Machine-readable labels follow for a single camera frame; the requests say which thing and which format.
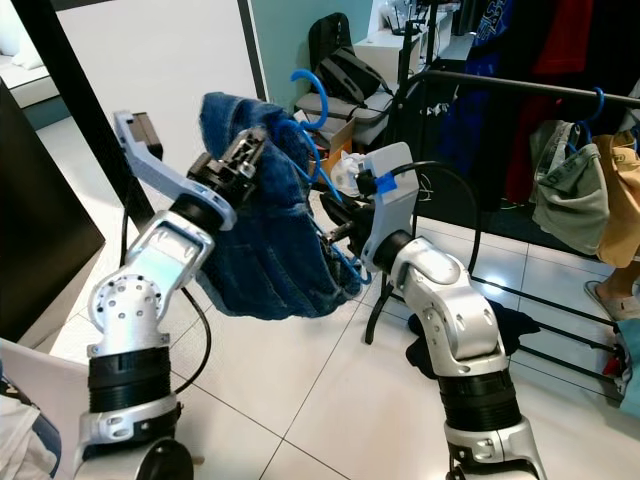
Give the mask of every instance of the rack leg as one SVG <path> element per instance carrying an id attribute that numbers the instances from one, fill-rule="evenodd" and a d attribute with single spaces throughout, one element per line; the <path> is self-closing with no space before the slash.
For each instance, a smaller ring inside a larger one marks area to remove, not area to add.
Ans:
<path id="1" fill-rule="evenodd" d="M 380 316 L 380 313 L 382 313 L 384 304 L 387 303 L 389 296 L 393 292 L 393 285 L 386 283 L 386 275 L 383 276 L 382 280 L 384 281 L 382 284 L 382 294 L 380 295 L 380 298 L 378 298 L 376 305 L 373 307 L 373 311 L 371 312 L 369 321 L 367 322 L 367 330 L 364 334 L 364 341 L 367 345 L 371 345 L 373 343 L 373 335 L 376 329 L 376 323 L 378 323 L 378 317 Z"/>

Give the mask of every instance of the blue hanger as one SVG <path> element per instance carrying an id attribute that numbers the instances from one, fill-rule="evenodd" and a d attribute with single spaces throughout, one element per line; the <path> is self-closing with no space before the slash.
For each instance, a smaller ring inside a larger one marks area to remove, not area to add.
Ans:
<path id="1" fill-rule="evenodd" d="M 329 187 L 331 194 L 339 202 L 342 202 L 342 197 L 338 193 L 338 190 L 333 185 L 333 182 L 331 181 L 329 176 L 326 174 L 326 172 L 322 169 L 322 166 L 320 164 L 321 162 L 320 153 L 318 152 L 318 148 L 316 147 L 315 142 L 306 132 L 306 130 L 317 130 L 319 128 L 322 128 L 324 123 L 327 121 L 327 117 L 329 116 L 329 99 L 327 97 L 327 92 L 325 91 L 318 77 L 316 77 L 309 70 L 306 70 L 303 68 L 295 70 L 291 74 L 290 80 L 292 82 L 295 82 L 300 78 L 306 78 L 313 84 L 314 87 L 316 87 L 316 90 L 320 95 L 320 102 L 322 104 L 322 112 L 320 114 L 320 118 L 313 123 L 309 123 L 306 121 L 298 123 L 298 122 L 294 122 L 293 120 L 280 121 L 275 126 L 276 141 L 280 136 L 280 131 L 285 127 L 292 128 L 296 133 L 300 134 L 302 138 L 304 138 L 305 142 L 307 142 L 307 146 L 311 150 L 311 153 L 313 153 L 313 159 L 315 161 L 315 168 L 313 169 L 313 174 L 309 176 L 309 174 L 305 172 L 302 168 L 300 168 L 293 160 L 289 159 L 291 161 L 291 164 L 295 167 L 298 174 L 309 183 L 314 183 L 318 180 L 318 177 L 322 177 L 322 179 L 325 181 L 325 183 Z M 311 221 L 315 225 L 316 229 L 322 234 L 324 234 L 323 229 L 320 227 L 320 225 L 318 225 L 315 219 L 312 216 L 309 216 L 309 218 L 311 218 Z M 340 251 L 340 249 L 336 244 L 331 244 L 331 250 L 336 254 L 336 256 L 340 259 L 340 261 L 347 267 L 349 272 L 360 281 L 360 283 L 362 283 L 363 285 L 369 285 L 371 283 L 371 272 L 369 272 L 368 270 L 365 270 L 367 273 L 367 277 L 362 278 L 362 275 L 360 274 L 360 272 L 358 272 L 355 269 L 355 265 L 359 261 L 358 257 L 354 257 L 352 260 L 347 259 L 347 257 L 344 256 L 344 254 Z"/>
<path id="2" fill-rule="evenodd" d="M 318 77 L 316 77 L 309 70 L 300 68 L 298 70 L 295 70 L 291 74 L 292 82 L 295 82 L 299 78 L 306 78 L 314 85 L 314 87 L 316 87 L 316 90 L 318 90 L 318 93 L 320 95 L 320 102 L 322 104 L 322 112 L 320 113 L 320 118 L 313 123 L 309 123 L 306 121 L 298 123 L 298 122 L 294 122 L 293 120 L 283 120 L 279 122 L 275 128 L 276 141 L 278 140 L 278 137 L 280 135 L 280 130 L 286 126 L 293 128 L 298 134 L 302 135 L 302 138 L 304 138 L 304 140 L 307 142 L 307 145 L 311 150 L 311 153 L 313 153 L 315 168 L 313 169 L 313 173 L 311 174 L 311 176 L 309 176 L 307 172 L 303 171 L 298 165 L 296 165 L 295 162 L 293 162 L 293 160 L 291 161 L 291 163 L 293 164 L 295 169 L 298 171 L 300 176 L 304 178 L 306 181 L 308 181 L 309 183 L 315 183 L 318 181 L 318 177 L 322 177 L 322 179 L 325 181 L 325 183 L 329 187 L 329 190 L 331 191 L 333 196 L 336 197 L 338 201 L 342 202 L 342 198 L 340 197 L 340 194 L 338 193 L 336 188 L 333 186 L 331 179 L 329 178 L 329 176 L 326 174 L 326 172 L 322 169 L 320 165 L 320 162 L 321 162 L 320 153 L 318 153 L 318 148 L 316 147 L 316 144 L 314 143 L 313 139 L 309 136 L 309 134 L 305 131 L 305 129 L 317 130 L 319 128 L 322 128 L 324 123 L 327 121 L 327 117 L 329 116 L 329 100 L 327 97 L 327 92 L 322 86 L 322 83 L 320 83 L 320 80 L 318 80 Z"/>
<path id="3" fill-rule="evenodd" d="M 633 127 L 631 127 L 631 135 L 633 135 L 635 137 L 635 140 L 633 142 L 633 149 L 637 152 L 638 151 L 638 137 L 640 137 L 640 124 L 639 125 L 634 125 Z"/>
<path id="4" fill-rule="evenodd" d="M 574 126 L 574 128 L 579 127 L 580 132 L 584 131 L 586 144 L 589 144 L 592 142 L 591 128 L 589 127 L 589 123 L 595 121 L 600 116 L 600 114 L 602 113 L 602 109 L 604 108 L 604 92 L 600 87 L 594 87 L 594 90 L 598 94 L 598 109 L 589 118 L 587 118 L 586 120 L 580 120 L 576 122 Z M 569 148 L 571 153 L 576 153 L 578 151 L 576 149 L 576 146 L 573 145 L 571 142 L 567 143 L 567 147 Z"/>

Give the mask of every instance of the clothes rack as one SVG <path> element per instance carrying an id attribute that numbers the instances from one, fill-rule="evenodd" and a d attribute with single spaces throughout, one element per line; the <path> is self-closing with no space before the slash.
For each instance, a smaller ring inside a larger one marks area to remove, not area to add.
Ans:
<path id="1" fill-rule="evenodd" d="M 434 13 L 435 5 L 437 4 L 437 2 L 432 2 L 432 13 Z M 429 45 L 427 47 L 427 51 L 428 52 L 432 52 L 433 51 L 433 38 L 432 38 L 432 31 L 429 32 Z M 540 84 L 540 83 L 532 83 L 532 82 L 525 82 L 525 81 L 519 81 L 519 80 L 510 80 L 510 79 L 505 79 L 505 78 L 494 78 L 494 77 L 481 77 L 481 76 L 476 76 L 476 75 L 469 75 L 469 74 L 464 74 L 464 73 L 454 73 L 454 72 L 447 72 L 447 71 L 439 71 L 439 70 L 434 70 L 434 69 L 430 69 L 429 67 L 429 63 L 427 65 L 427 69 L 421 73 L 418 73 L 416 75 L 413 75 L 412 77 L 408 77 L 408 70 L 406 69 L 402 69 L 401 71 L 401 82 L 398 88 L 398 93 L 396 94 L 396 96 L 393 99 L 393 103 L 391 105 L 391 110 L 390 110 L 390 114 L 389 114 L 389 124 L 387 127 L 387 132 L 385 135 L 385 144 L 389 145 L 391 143 L 394 143 L 396 141 L 398 141 L 399 139 L 399 132 L 398 132 L 398 125 L 399 125 L 399 121 L 398 118 L 399 116 L 402 114 L 402 110 L 403 110 L 403 106 L 406 104 L 409 93 L 413 90 L 413 88 L 417 85 L 419 85 L 420 83 L 425 84 L 425 91 L 426 94 L 423 96 L 422 98 L 422 110 L 426 111 L 426 107 L 429 105 L 429 101 L 428 101 L 428 86 L 429 84 L 437 84 L 437 83 L 446 83 L 446 82 L 450 82 L 450 83 L 454 83 L 457 85 L 460 84 L 464 84 L 464 85 L 470 85 L 470 86 L 474 86 L 474 87 L 480 87 L 483 89 L 487 89 L 487 90 L 509 90 L 509 91 L 513 91 L 513 92 L 517 92 L 517 93 L 522 93 L 522 94 L 530 94 L 530 95 L 544 95 L 544 96 L 552 96 L 552 97 L 557 97 L 557 98 L 562 98 L 562 99 L 571 99 L 571 100 L 577 100 L 577 101 L 583 101 L 583 102 L 593 102 L 594 105 L 597 104 L 599 97 L 598 97 L 598 93 L 596 93 L 595 91 L 588 91 L 588 90 L 579 90 L 579 89 L 575 89 L 575 88 L 568 88 L 568 87 L 561 87 L 561 86 L 555 86 L 555 85 L 547 85 L 547 84 Z M 619 95 L 611 95 L 611 94 L 606 94 L 605 93 L 605 102 L 607 104 L 614 104 L 614 105 L 621 105 L 621 106 L 625 106 L 628 108 L 632 108 L 632 109 L 639 109 L 640 108 L 640 99 L 636 99 L 636 98 L 631 98 L 631 97 L 624 97 L 624 96 L 619 96 Z M 425 122 L 426 122 L 426 115 L 421 115 L 421 120 L 420 120 L 420 137 L 419 137 L 419 145 L 418 145 L 418 152 L 420 154 L 420 160 L 423 160 L 424 158 L 422 158 L 422 156 L 424 155 L 424 129 L 425 129 Z M 413 213 L 413 224 L 412 224 L 412 234 L 415 237 L 416 235 L 416 227 L 417 227 L 417 211 L 414 210 Z M 492 283 L 490 281 L 487 281 L 483 278 L 474 276 L 473 274 L 471 275 L 471 278 L 477 282 L 483 283 L 485 285 L 490 285 L 492 287 L 498 288 L 500 290 L 503 290 L 505 292 L 517 295 L 518 297 L 521 298 L 526 298 L 528 300 L 532 300 L 559 310 L 562 310 L 564 312 L 567 313 L 571 313 L 580 317 L 583 317 L 585 319 L 594 321 L 594 322 L 598 322 L 600 324 L 603 325 L 607 325 L 610 326 L 614 329 L 614 331 L 617 330 L 616 324 L 612 321 L 609 320 L 604 320 L 600 317 L 596 317 L 595 315 L 591 315 L 588 314 L 586 312 L 582 312 L 570 307 L 567 307 L 565 305 L 560 305 L 557 304 L 555 302 L 551 302 L 549 300 L 546 300 L 544 298 L 540 298 L 534 295 L 530 295 L 528 293 L 513 289 L 513 288 L 509 288 L 509 287 L 505 287 L 502 285 L 498 285 L 495 283 Z M 374 331 L 375 331 L 375 326 L 376 326 L 376 322 L 378 320 L 378 317 L 380 316 L 380 313 L 382 312 L 382 309 L 386 303 L 386 301 L 389 298 L 394 298 L 398 301 L 403 301 L 402 297 L 396 295 L 393 293 L 393 286 L 391 284 L 389 284 L 387 282 L 387 277 L 386 275 L 382 275 L 382 287 L 381 287 L 381 292 L 380 292 L 380 297 L 378 299 L 378 301 L 376 302 L 373 311 L 371 312 L 371 315 L 369 317 L 369 321 L 367 323 L 367 328 L 366 328 L 366 332 L 365 332 L 365 342 L 367 344 L 371 344 L 373 342 L 373 337 L 374 337 Z M 617 353 L 617 347 L 612 347 L 609 345 L 605 345 L 603 343 L 599 343 L 593 340 L 590 340 L 588 338 L 582 337 L 580 335 L 576 335 L 573 334 L 571 332 L 567 332 L 564 331 L 562 329 L 559 329 L 557 327 L 553 327 L 551 325 L 547 325 L 541 322 L 537 322 L 536 324 L 541 328 L 541 329 L 545 329 L 547 331 L 551 331 L 555 334 L 558 335 L 562 335 L 566 338 L 570 338 L 574 341 L 583 343 L 587 346 L 589 346 L 591 349 L 599 349 L 605 352 L 609 352 L 609 353 Z M 575 372 L 581 373 L 583 375 L 592 377 L 592 378 L 596 378 L 600 381 L 609 383 L 609 384 L 613 384 L 614 381 L 612 378 L 610 377 L 606 377 L 600 373 L 591 371 L 589 369 L 583 368 L 579 365 L 575 365 L 573 363 L 570 362 L 566 362 L 564 360 L 561 360 L 559 358 L 556 358 L 554 356 L 551 356 L 547 353 L 544 352 L 540 352 L 538 350 L 535 350 L 533 348 L 529 348 L 526 346 L 521 346 L 520 349 L 524 352 L 527 352 L 529 354 L 532 354 L 534 356 L 537 356 L 539 358 L 548 360 L 550 362 L 553 362 L 557 365 L 563 366 L 565 368 L 568 368 L 570 370 L 573 370 Z"/>

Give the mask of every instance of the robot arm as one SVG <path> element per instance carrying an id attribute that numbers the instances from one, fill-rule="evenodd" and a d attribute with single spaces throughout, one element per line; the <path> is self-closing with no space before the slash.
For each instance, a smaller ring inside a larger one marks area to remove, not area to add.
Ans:
<path id="1" fill-rule="evenodd" d="M 91 321 L 104 336 L 88 349 L 90 409 L 81 418 L 75 478 L 191 479 L 189 453 L 173 439 L 181 406 L 170 390 L 169 338 L 157 327 L 172 292 L 214 248 L 215 234 L 233 227 L 235 209 L 253 189 L 266 134 L 242 132 L 222 159 L 202 156 L 185 179 L 150 153 L 155 135 L 144 114 L 117 114 L 116 132 L 133 173 L 175 203 L 154 217 L 125 265 L 92 293 Z M 420 318 L 458 462 L 447 479 L 545 480 L 491 307 L 458 260 L 407 233 L 417 177 L 390 172 L 410 163 L 402 143 L 367 155 L 359 177 L 369 183 L 360 191 L 373 195 L 373 205 L 325 194 L 323 206 L 339 228 L 324 240 L 348 236 L 363 265 L 389 275 Z"/>
<path id="2" fill-rule="evenodd" d="M 420 319 L 446 412 L 445 437 L 458 463 L 447 480 L 545 480 L 491 306 L 471 286 L 460 261 L 408 233 L 417 176 L 409 170 L 394 177 L 391 171 L 410 163 L 403 143 L 364 158 L 358 185 L 361 193 L 373 194 L 373 219 L 328 197 L 323 205 L 366 268 L 383 270 Z M 368 237 L 362 234 L 367 229 Z"/>

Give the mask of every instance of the blue garment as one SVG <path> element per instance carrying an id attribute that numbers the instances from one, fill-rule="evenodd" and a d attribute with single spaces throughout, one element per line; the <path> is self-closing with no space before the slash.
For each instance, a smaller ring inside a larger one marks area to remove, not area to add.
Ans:
<path id="1" fill-rule="evenodd" d="M 631 379 L 627 383 L 620 410 L 640 418 L 640 319 L 623 320 L 617 325 L 631 364 Z"/>
<path id="2" fill-rule="evenodd" d="M 465 73 L 483 77 L 498 74 L 514 3 L 515 0 L 496 0 L 488 4 L 465 63 Z M 440 152 L 466 174 L 480 147 L 489 99 L 486 90 L 464 89 L 442 122 Z"/>
<path id="3" fill-rule="evenodd" d="M 282 108 L 223 93 L 205 95 L 200 113 L 207 151 L 220 158 L 242 130 L 288 119 Z M 220 232 L 197 281 L 218 310 L 279 320 L 320 317 L 360 292 L 360 282 L 320 243 L 309 218 L 309 185 L 291 165 L 308 171 L 304 140 L 283 128 L 268 140 L 258 163 L 258 184 L 237 211 L 231 231 Z"/>

